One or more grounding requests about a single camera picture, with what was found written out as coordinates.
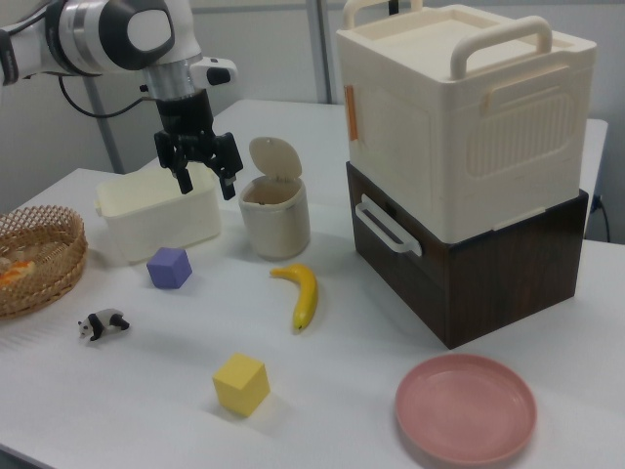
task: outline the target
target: white plastic container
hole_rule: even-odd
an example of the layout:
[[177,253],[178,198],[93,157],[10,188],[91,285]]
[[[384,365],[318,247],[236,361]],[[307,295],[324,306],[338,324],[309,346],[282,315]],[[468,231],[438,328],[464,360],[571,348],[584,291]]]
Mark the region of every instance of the white plastic container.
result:
[[296,256],[311,240],[306,187],[300,158],[287,142],[260,137],[250,143],[256,167],[265,174],[241,192],[239,207],[254,251],[266,259]]
[[183,247],[221,230],[216,176],[189,163],[193,191],[182,195],[162,168],[146,168],[98,185],[96,210],[129,262],[150,258],[161,247]]
[[354,26],[376,3],[338,31],[354,167],[446,243],[578,196],[594,43],[415,0]]

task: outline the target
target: trash can lid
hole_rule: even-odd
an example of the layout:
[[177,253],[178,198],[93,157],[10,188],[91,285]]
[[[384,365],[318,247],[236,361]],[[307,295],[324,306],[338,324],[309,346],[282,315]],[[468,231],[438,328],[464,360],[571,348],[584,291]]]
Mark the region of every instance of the trash can lid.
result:
[[276,137],[258,137],[250,142],[256,167],[278,181],[293,181],[302,175],[302,163],[290,144]]

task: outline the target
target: toy panda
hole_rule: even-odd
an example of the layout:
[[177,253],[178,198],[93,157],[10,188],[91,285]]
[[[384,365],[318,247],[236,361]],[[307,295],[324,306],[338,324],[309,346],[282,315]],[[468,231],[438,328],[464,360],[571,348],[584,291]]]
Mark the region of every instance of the toy panda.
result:
[[93,334],[91,341],[98,340],[104,330],[110,325],[121,327],[121,330],[126,330],[130,327],[130,324],[123,319],[123,316],[124,314],[118,310],[102,310],[97,313],[92,313],[85,320],[80,320],[78,322],[80,326],[80,338]]

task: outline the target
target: white wall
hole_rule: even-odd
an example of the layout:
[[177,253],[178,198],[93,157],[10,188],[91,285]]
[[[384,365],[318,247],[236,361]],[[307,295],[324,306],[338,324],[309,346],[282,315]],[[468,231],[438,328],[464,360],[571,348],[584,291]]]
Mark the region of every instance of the white wall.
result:
[[[249,3],[239,0],[236,6]],[[205,56],[230,59],[239,71],[235,85],[209,90],[214,114],[243,97],[317,102],[306,7],[304,0],[289,2],[296,7],[298,3],[302,8],[236,11],[221,8],[215,1],[192,2],[196,6],[220,7],[194,15],[195,35]],[[137,73],[104,76],[97,83],[106,111],[113,111],[135,100],[144,81],[143,75]],[[154,104],[142,104],[128,114],[110,119],[108,125],[124,170],[134,171],[156,157],[153,134],[162,127]]]
[[[591,90],[590,117],[606,120],[609,123],[609,129],[597,192],[604,196],[612,241],[625,243],[625,184],[623,183],[625,181],[625,159],[623,158],[625,156],[625,93],[622,92],[625,83],[625,47],[623,47],[625,5],[623,2],[595,5],[531,3],[533,4],[522,6],[485,5],[477,6],[477,8],[509,18],[538,15],[545,18],[554,30],[590,39],[598,44],[598,58]],[[331,30],[336,31],[342,23],[342,10],[337,5],[342,6],[344,2],[333,0],[332,4],[335,8],[329,12],[329,22]],[[386,11],[382,8],[371,8],[358,13],[356,21],[373,21],[385,14]],[[335,90],[333,96],[337,96],[339,101],[342,101],[336,40],[334,35],[332,37],[332,72],[337,88],[339,88]],[[600,212],[591,216],[588,238],[605,240],[604,220]]]
[[[0,0],[0,24],[28,13],[37,0]],[[66,80],[87,105],[82,79]],[[56,77],[35,76],[3,89],[0,103],[0,212],[23,204],[76,168],[110,171],[98,123],[69,107]]]

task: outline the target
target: black cable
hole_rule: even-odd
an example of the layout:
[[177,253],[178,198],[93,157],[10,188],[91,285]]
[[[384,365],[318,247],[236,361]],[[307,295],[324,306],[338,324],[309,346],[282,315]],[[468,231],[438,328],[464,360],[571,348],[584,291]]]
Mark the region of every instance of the black cable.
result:
[[605,211],[604,203],[601,200],[599,200],[599,208],[601,208],[602,212],[604,213],[605,237],[607,238],[607,242],[612,242],[609,235],[609,221],[607,220],[607,212]]
[[39,15],[36,15],[36,16],[32,17],[30,20],[28,20],[24,24],[21,24],[20,26],[16,27],[15,29],[12,29],[12,30],[8,31],[9,35],[13,36],[15,34],[18,34],[19,32],[24,31],[27,27],[33,26],[36,22],[38,22],[39,20],[41,20],[45,16],[46,16],[46,10],[44,9]]
[[133,102],[131,105],[124,107],[123,109],[120,109],[118,112],[112,112],[111,114],[93,114],[92,112],[89,112],[88,110],[83,109],[82,107],[80,107],[79,105],[77,105],[70,97],[69,94],[67,93],[67,90],[65,90],[65,85],[63,84],[63,77],[59,76],[59,86],[61,86],[61,92],[62,95],[65,96],[65,99],[67,100],[68,103],[71,104],[71,106],[76,109],[78,112],[80,112],[81,114],[85,114],[89,117],[93,117],[94,119],[109,119],[111,117],[116,117],[118,115],[123,114],[124,112],[128,112],[130,109],[132,109],[133,107],[140,105],[143,101],[151,101],[151,98],[139,98],[138,100],[136,100],[135,102]]

